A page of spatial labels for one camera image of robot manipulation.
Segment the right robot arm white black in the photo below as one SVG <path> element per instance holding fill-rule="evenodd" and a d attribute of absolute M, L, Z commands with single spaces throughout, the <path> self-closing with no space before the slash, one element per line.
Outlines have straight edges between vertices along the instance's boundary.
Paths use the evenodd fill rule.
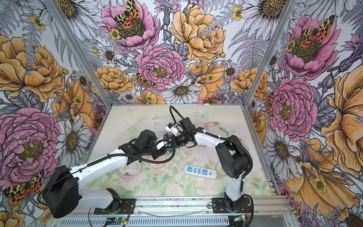
<path fill-rule="evenodd" d="M 248 150 L 238 137 L 232 135 L 224 138 L 214 135 L 201 127 L 196 128 L 189 118 L 182 119 L 178 124 L 174 124 L 174 127 L 182 129 L 180 134 L 173 137 L 176 145 L 182 146 L 192 142 L 216 151 L 223 171 L 229 177 L 225 204 L 228 211 L 236 212 L 244 200 L 245 177 L 253 168 L 253 160 Z"/>

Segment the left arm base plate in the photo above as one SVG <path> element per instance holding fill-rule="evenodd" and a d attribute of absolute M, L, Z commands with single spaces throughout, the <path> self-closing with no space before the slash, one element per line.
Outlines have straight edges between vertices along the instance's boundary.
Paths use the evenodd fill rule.
<path fill-rule="evenodd" d="M 95 208 L 95 215 L 108 215 L 108 214 L 133 214 L 136 205 L 136 199 L 125 199 L 114 200 L 105 209 Z"/>

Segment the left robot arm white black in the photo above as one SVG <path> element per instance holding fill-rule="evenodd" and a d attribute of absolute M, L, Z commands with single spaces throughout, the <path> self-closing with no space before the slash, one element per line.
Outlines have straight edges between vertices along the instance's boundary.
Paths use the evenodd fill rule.
<path fill-rule="evenodd" d="M 103 191 L 85 190 L 97 178 L 135 161 L 157 163 L 157 158 L 173 148 L 170 136 L 158 139 L 154 132 L 144 130 L 138 138 L 118 147 L 105 156 L 80 166 L 56 168 L 41 195 L 54 218 L 63 218 L 78 209 L 97 208 L 116 213 L 122 200 L 112 188 Z"/>

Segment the round pink power strip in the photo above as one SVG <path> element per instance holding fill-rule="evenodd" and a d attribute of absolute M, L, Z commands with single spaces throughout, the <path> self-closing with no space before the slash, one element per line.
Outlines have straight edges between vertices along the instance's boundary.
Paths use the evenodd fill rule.
<path fill-rule="evenodd" d="M 161 161 L 165 161 L 166 158 L 165 158 L 165 155 L 161 155 L 157 159 L 153 159 L 152 156 L 149 156 L 149 160 L 161 162 Z M 165 163 L 161 163 L 161 164 L 160 163 L 159 164 L 150 163 L 149 165 L 151 166 L 151 168 L 153 168 L 155 170 L 160 170 L 160 169 L 162 169 L 165 166 Z"/>

